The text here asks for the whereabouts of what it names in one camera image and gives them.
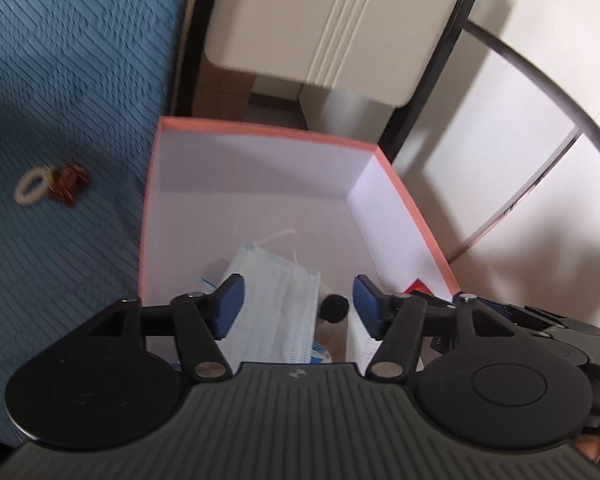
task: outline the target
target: mask ear loop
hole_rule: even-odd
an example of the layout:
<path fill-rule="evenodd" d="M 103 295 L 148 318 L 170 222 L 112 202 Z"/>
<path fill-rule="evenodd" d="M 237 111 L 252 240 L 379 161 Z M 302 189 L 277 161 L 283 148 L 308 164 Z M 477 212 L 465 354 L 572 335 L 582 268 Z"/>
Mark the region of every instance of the mask ear loop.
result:
<path fill-rule="evenodd" d="M 280 238 L 280 237 L 287 236 L 287 235 L 292 235 L 294 237 L 294 238 L 291 238 L 291 249 L 294 252 L 294 263 L 298 264 L 298 258 L 296 258 L 296 244 L 294 243 L 295 237 L 298 236 L 298 231 L 296 231 L 295 229 L 291 229 L 291 228 L 280 229 L 280 231 L 278 231 L 277 233 L 273 233 L 271 236 L 267 236 L 266 238 L 261 238 L 260 240 L 254 240 L 252 243 L 254 245 L 262 245 L 262 244 L 266 244 L 267 242 L 272 242 L 276 238 Z"/>

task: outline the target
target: ribbed gray panel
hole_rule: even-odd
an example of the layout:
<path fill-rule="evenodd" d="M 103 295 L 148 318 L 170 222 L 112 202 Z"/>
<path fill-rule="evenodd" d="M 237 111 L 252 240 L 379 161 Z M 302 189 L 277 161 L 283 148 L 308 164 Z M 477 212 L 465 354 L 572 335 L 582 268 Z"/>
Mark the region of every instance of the ribbed gray panel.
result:
<path fill-rule="evenodd" d="M 33 444 L 0 480 L 597 479 L 570 446 L 533 454 L 472 449 L 427 425 L 405 391 L 352 365 L 244 365 L 197 386 L 149 437 L 115 450 L 64 453 Z"/>

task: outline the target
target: blue textured blanket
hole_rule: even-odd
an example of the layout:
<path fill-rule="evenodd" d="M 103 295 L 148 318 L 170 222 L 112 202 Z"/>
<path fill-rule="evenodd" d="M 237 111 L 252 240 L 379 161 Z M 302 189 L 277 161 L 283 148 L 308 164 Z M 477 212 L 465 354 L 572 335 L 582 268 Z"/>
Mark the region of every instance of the blue textured blanket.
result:
<path fill-rule="evenodd" d="M 11 373 L 138 280 L 142 195 L 185 0 L 0 0 L 0 441 Z M 75 208 L 13 201 L 28 169 L 76 160 Z"/>

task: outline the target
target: beige ring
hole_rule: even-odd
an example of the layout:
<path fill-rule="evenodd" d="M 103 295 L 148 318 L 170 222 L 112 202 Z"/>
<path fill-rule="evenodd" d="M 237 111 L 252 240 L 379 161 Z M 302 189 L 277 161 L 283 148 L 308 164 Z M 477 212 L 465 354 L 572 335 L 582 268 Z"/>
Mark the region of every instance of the beige ring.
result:
<path fill-rule="evenodd" d="M 42 181 L 33 190 L 25 194 L 25 191 L 31 186 L 33 181 L 41 179 Z M 46 166 L 39 166 L 27 171 L 18 183 L 16 189 L 13 191 L 14 200 L 20 205 L 31 205 L 35 204 L 43 196 L 49 192 L 49 187 L 53 184 L 54 178 L 51 173 L 51 168 Z"/>

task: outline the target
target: keychain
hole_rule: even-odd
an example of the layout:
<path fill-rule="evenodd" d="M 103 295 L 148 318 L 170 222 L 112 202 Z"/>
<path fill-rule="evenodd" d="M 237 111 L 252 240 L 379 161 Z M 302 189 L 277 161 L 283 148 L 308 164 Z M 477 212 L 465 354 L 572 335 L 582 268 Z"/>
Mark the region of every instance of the keychain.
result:
<path fill-rule="evenodd" d="M 37 180 L 40 182 L 30 189 Z M 76 162 L 70 162 L 62 171 L 49 166 L 39 166 L 27 171 L 21 177 L 16 184 L 13 198 L 18 204 L 27 206 L 35 204 L 48 195 L 72 207 L 75 205 L 77 191 L 90 183 L 91 177 Z"/>

